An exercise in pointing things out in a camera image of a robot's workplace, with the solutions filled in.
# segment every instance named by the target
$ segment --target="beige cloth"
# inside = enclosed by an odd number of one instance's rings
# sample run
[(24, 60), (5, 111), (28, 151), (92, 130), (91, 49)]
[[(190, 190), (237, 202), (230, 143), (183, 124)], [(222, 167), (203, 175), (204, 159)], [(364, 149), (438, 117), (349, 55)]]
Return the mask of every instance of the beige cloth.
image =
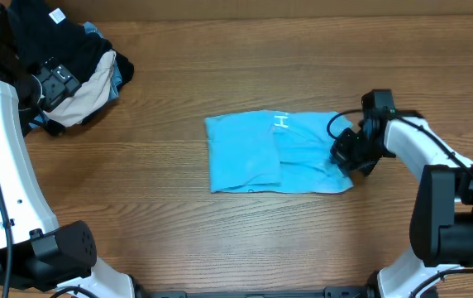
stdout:
[(113, 75), (115, 56), (116, 53), (113, 50), (104, 53), (89, 81), (83, 83), (73, 97), (66, 98), (58, 107), (45, 115), (65, 127), (70, 127), (101, 108), (110, 95), (110, 79)]

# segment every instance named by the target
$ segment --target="wooden table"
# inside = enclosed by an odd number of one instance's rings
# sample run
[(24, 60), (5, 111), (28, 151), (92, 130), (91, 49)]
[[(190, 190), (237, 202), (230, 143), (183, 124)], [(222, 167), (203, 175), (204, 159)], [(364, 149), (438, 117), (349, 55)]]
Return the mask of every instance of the wooden table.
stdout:
[[(134, 80), (92, 126), (26, 143), (60, 223), (86, 221), (99, 255), (148, 290), (358, 285), (409, 244), (418, 182), (399, 161), (344, 195), (210, 194), (205, 117), (340, 111), (390, 88), (473, 159), (473, 17), (97, 25)], [(471, 297), (473, 276), (441, 288)]]

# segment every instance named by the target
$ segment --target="denim cloth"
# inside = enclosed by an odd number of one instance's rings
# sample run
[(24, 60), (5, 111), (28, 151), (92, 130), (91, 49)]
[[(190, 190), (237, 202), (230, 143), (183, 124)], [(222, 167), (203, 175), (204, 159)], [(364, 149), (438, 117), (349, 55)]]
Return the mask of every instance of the denim cloth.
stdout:
[[(352, 182), (330, 162), (337, 113), (255, 111), (206, 118), (211, 192), (341, 193)], [(338, 135), (351, 123), (338, 118)]]
[[(90, 22), (84, 23), (84, 30), (86, 31), (86, 34), (97, 33), (99, 36), (101, 36), (101, 38), (104, 38), (103, 34), (97, 29), (97, 27)], [(119, 97), (119, 91), (117, 90), (117, 86), (121, 83), (121, 72), (119, 71), (117, 62), (115, 61), (113, 62), (112, 84), (110, 85), (110, 97), (108, 98), (108, 102)]]

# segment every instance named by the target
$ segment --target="blue fabric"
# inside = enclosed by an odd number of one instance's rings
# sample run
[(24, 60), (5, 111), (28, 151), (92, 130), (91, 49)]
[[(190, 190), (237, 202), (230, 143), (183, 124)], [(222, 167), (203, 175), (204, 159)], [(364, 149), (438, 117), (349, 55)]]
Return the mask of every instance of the blue fabric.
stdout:
[[(337, 113), (255, 111), (205, 119), (211, 192), (341, 193), (352, 187), (330, 162)], [(351, 123), (331, 127), (339, 134)]]
[[(84, 30), (86, 34), (89, 33), (97, 33), (101, 38), (104, 38), (103, 34), (97, 29), (97, 27), (90, 23), (84, 23)], [(117, 62), (113, 62), (113, 74), (112, 74), (112, 83), (110, 85), (110, 96), (108, 97), (108, 102), (116, 99), (119, 97), (119, 91), (117, 90), (117, 86), (122, 83), (122, 76), (121, 72), (119, 71), (119, 67), (117, 66)]]

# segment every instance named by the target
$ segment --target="clothing tag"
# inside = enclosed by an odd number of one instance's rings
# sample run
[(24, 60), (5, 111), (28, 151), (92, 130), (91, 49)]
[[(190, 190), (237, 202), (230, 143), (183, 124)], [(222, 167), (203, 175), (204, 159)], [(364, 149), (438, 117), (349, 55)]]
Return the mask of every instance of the clothing tag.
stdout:
[(65, 20), (65, 14), (60, 10), (60, 8), (56, 8), (54, 11), (50, 12), (49, 17), (51, 17), (57, 24)]

